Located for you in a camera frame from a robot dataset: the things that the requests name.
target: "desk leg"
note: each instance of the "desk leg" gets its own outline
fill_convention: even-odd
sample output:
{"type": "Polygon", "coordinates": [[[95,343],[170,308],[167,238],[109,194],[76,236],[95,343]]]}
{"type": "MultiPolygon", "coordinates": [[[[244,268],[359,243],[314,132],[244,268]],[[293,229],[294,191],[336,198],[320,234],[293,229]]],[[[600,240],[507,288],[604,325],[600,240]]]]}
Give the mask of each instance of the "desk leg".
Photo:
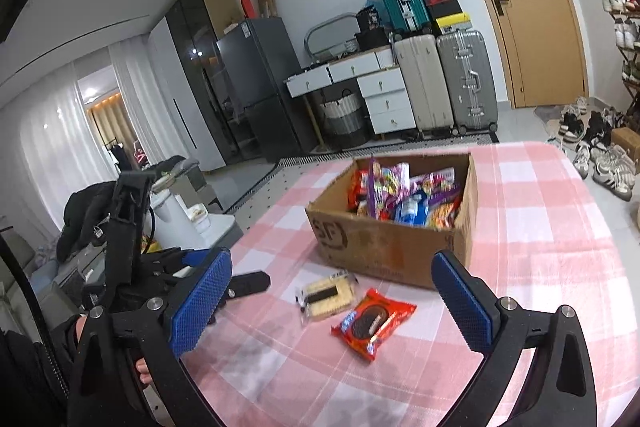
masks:
{"type": "Polygon", "coordinates": [[[305,94],[302,95],[302,99],[305,101],[306,111],[309,113],[309,118],[311,119],[311,125],[314,126],[314,131],[316,132],[316,137],[320,142],[320,147],[323,150],[326,150],[326,145],[324,143],[324,138],[322,138],[322,133],[320,133],[320,127],[318,126],[318,121],[316,120],[316,115],[314,115],[314,110],[311,108],[311,104],[309,103],[309,99],[305,94]]]}

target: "gray suitcase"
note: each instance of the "gray suitcase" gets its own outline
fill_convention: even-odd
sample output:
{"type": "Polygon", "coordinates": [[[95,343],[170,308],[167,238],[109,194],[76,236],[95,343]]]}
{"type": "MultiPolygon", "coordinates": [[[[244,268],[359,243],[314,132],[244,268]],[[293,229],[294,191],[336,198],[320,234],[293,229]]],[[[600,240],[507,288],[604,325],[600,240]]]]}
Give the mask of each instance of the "gray suitcase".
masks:
{"type": "Polygon", "coordinates": [[[433,35],[420,35],[395,44],[416,127],[421,131],[453,127],[449,91],[433,35]]]}
{"type": "Polygon", "coordinates": [[[467,129],[498,129],[494,76],[482,33],[455,32],[438,37],[438,53],[460,134],[467,129]]]}

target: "pink checkered tablecloth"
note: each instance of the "pink checkered tablecloth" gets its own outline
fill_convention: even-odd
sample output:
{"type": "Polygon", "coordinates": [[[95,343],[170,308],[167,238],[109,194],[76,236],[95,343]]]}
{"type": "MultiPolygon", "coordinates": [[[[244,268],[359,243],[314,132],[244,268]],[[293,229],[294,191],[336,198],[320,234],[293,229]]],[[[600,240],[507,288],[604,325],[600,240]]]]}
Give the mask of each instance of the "pink checkered tablecloth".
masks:
{"type": "MultiPolygon", "coordinates": [[[[628,281],[600,210],[551,146],[469,150],[479,196],[470,272],[524,308],[575,308],[593,365],[598,425],[611,425],[640,383],[640,357],[628,281]]],[[[271,288],[229,303],[184,356],[229,426],[434,426],[481,362],[438,293],[401,284],[358,278],[363,289],[418,306],[370,364],[330,335],[340,317],[302,326],[295,288],[335,271],[318,257],[305,205],[349,163],[304,174],[232,249],[234,272],[263,269],[271,288]]],[[[532,350],[521,357],[491,425],[506,420],[531,357],[532,350]]]]}

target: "white sheer curtain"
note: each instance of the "white sheer curtain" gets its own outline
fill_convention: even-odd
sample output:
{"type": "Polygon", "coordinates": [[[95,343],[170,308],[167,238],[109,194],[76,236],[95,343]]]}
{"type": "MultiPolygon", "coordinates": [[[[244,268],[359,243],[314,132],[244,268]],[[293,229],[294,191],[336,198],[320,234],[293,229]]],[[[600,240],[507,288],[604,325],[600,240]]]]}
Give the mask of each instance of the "white sheer curtain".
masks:
{"type": "Polygon", "coordinates": [[[189,157],[158,87],[145,37],[112,44],[109,54],[129,119],[149,162],[158,163],[174,155],[189,157]]]}
{"type": "Polygon", "coordinates": [[[36,246],[62,229],[73,192],[117,178],[91,133],[77,80],[67,64],[0,111],[3,213],[36,246]]]}

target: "drawer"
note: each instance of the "drawer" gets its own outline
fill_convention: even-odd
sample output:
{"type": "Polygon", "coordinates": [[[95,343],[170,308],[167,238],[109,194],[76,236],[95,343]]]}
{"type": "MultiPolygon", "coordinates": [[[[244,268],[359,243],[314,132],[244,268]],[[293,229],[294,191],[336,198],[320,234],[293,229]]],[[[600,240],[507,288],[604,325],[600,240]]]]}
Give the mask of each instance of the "drawer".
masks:
{"type": "Polygon", "coordinates": [[[414,114],[406,109],[388,111],[384,114],[372,114],[370,116],[373,131],[376,134],[415,128],[414,114]]]}
{"type": "Polygon", "coordinates": [[[331,86],[331,78],[326,67],[316,68],[315,70],[305,71],[305,73],[292,76],[286,82],[291,97],[295,98],[306,92],[315,91],[321,87],[331,86]]]}
{"type": "Polygon", "coordinates": [[[370,96],[365,99],[365,102],[367,102],[369,114],[382,114],[399,109],[411,111],[411,102],[409,102],[409,95],[405,90],[370,96]]]}
{"type": "Polygon", "coordinates": [[[379,69],[378,58],[374,52],[346,58],[335,64],[329,64],[329,72],[334,82],[354,78],[361,74],[371,73],[371,71],[378,71],[379,69]]]}
{"type": "Polygon", "coordinates": [[[360,76],[358,78],[358,86],[363,98],[405,89],[404,78],[402,78],[402,73],[398,67],[360,76]]]}
{"type": "Polygon", "coordinates": [[[380,65],[381,70],[391,68],[396,65],[391,48],[376,52],[376,57],[378,58],[378,64],[380,65]]]}

